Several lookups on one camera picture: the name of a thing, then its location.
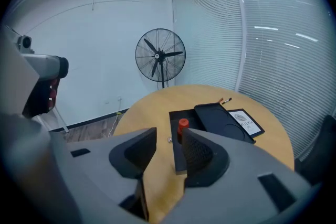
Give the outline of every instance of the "window blinds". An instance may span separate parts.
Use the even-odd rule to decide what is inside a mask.
[[[173,0],[174,31],[186,49],[179,84],[234,89],[242,47],[239,0]]]
[[[246,57],[239,92],[285,127],[295,157],[336,102],[336,38],[323,0],[242,0]]]

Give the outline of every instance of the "black tray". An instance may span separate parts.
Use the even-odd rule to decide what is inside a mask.
[[[189,127],[197,130],[205,131],[194,109],[171,111],[169,112],[170,128],[172,131],[173,152],[176,174],[185,174],[187,164],[182,153],[182,146],[177,140],[177,128],[180,119],[187,119]]]
[[[194,108],[207,132],[254,144],[256,141],[219,103],[199,104]]]

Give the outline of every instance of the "red cap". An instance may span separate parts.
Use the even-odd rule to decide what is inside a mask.
[[[179,127],[178,127],[178,129],[177,129],[177,133],[179,134],[179,135],[182,135],[182,129],[183,128],[189,128],[189,121],[187,120],[187,119],[180,119],[179,121],[178,121],[179,123]]]

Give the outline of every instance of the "fan blade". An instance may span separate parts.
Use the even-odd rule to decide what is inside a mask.
[[[143,40],[147,43],[148,47],[150,47],[151,50],[156,54],[157,50],[154,48],[154,46],[147,39],[144,38]]]
[[[182,51],[169,52],[168,54],[165,54],[165,56],[166,57],[175,56],[175,55],[179,55],[179,54],[182,54],[182,53],[183,53]]]
[[[156,71],[156,67],[158,66],[158,60],[155,61],[154,66],[153,66],[153,71],[152,71],[152,77],[154,76],[154,73]]]

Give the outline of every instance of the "black slot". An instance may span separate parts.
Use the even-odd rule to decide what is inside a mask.
[[[182,152],[182,145],[177,140],[177,128],[180,119],[187,119],[189,121],[189,128],[205,131],[202,123],[199,121],[198,116],[194,109],[171,111],[169,112],[170,127],[173,140],[173,152],[175,161],[175,171],[177,174],[185,174],[187,164]]]
[[[84,155],[84,154],[88,154],[90,153],[91,151],[89,151],[87,148],[81,148],[80,150],[76,150],[76,151],[71,151],[70,153],[72,154],[72,156],[74,158],[78,157],[78,156],[81,156],[81,155]]]
[[[258,179],[280,212],[295,202],[292,194],[274,174],[259,176]]]

